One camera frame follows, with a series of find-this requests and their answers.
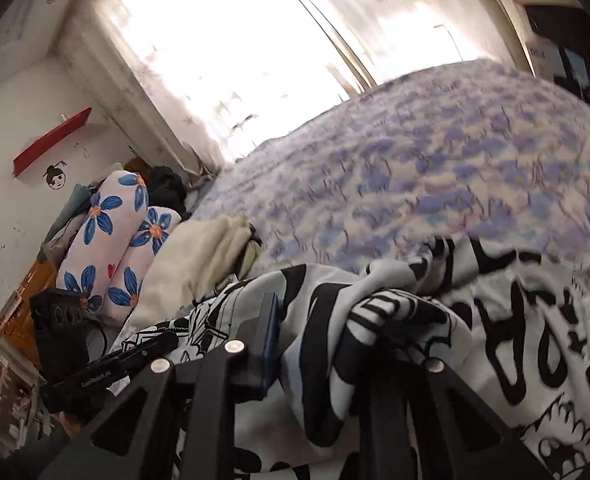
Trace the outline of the upper blue flower pillow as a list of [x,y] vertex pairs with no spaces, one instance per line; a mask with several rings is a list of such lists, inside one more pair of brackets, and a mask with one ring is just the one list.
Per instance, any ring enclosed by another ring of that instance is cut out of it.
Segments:
[[136,172],[116,170],[91,196],[90,209],[58,269],[56,287],[82,297],[88,314],[100,313],[131,237],[145,219],[147,188]]

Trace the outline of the black white graffiti print garment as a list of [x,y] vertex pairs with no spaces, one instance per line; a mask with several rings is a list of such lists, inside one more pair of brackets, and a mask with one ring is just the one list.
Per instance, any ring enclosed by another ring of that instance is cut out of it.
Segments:
[[304,263],[231,283],[157,323],[129,321],[128,350],[163,330],[173,363],[202,359],[277,298],[277,381],[237,411],[240,479],[337,479],[357,472],[359,388],[399,359],[442,360],[556,479],[590,463],[590,264],[474,237],[435,237],[355,274]]

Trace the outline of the lower blue flower pillow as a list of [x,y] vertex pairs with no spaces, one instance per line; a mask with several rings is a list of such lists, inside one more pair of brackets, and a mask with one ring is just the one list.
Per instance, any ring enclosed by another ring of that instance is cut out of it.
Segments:
[[181,217],[176,211],[153,206],[128,240],[124,257],[112,274],[103,302],[102,320],[118,326],[138,304],[145,275]]

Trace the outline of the white floral curtain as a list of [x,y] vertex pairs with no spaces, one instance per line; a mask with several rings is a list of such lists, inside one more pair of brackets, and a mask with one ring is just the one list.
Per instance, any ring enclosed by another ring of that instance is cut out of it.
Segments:
[[92,0],[176,138],[211,166],[417,70],[527,68],[501,0]]

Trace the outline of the red wall shelf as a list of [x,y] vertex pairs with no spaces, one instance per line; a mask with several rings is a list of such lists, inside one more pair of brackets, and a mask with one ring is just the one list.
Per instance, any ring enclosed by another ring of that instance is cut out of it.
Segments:
[[57,143],[60,143],[60,141],[70,136],[71,133],[85,126],[91,112],[92,108],[87,107],[76,115],[71,116],[71,118],[65,119],[60,125],[43,136],[39,136],[37,140],[32,141],[13,159],[13,176],[15,178],[19,177],[38,158],[47,151],[50,151],[51,148],[54,148]]

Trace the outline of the cartoon face wall sticker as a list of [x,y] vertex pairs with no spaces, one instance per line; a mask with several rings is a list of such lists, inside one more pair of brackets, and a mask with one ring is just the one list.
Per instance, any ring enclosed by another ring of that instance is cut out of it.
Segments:
[[67,162],[60,160],[53,165],[48,165],[43,174],[44,180],[49,188],[53,191],[58,191],[66,185],[67,176],[65,168]]

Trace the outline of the orange wooden headboard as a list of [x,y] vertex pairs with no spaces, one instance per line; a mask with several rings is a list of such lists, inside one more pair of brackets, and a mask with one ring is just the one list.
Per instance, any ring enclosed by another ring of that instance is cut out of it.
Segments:
[[37,370],[41,370],[34,336],[30,299],[53,287],[56,271],[48,260],[36,260],[0,311],[0,338],[13,347]]

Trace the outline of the black clothes pile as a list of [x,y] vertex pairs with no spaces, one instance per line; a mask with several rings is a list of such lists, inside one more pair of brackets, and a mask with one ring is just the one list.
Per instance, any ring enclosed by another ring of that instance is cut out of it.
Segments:
[[166,207],[176,211],[182,218],[188,217],[185,207],[188,191],[179,174],[171,168],[156,166],[151,169],[147,194],[150,206]]

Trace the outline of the purple floral bed sheet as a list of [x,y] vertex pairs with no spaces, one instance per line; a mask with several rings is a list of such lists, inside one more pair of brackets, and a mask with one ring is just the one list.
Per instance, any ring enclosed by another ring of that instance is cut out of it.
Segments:
[[590,106],[490,61],[382,84],[222,172],[197,220],[245,214],[256,273],[361,271],[434,235],[590,262]]

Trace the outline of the blue flower pillow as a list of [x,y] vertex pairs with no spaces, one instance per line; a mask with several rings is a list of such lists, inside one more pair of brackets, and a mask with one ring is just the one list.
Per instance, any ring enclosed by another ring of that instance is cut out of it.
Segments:
[[118,326],[138,304],[145,275],[181,217],[176,211],[153,206],[128,240],[124,257],[112,274],[103,302],[102,320]]
[[131,237],[145,219],[147,188],[136,172],[116,170],[91,196],[90,209],[58,269],[56,287],[82,297],[88,314],[100,313]]

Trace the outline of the cream folded blanket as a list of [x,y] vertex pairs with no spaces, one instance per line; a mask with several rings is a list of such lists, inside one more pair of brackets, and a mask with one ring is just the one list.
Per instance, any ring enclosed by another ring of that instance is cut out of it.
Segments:
[[147,271],[129,323],[137,330],[172,318],[233,271],[252,237],[245,214],[180,222]]

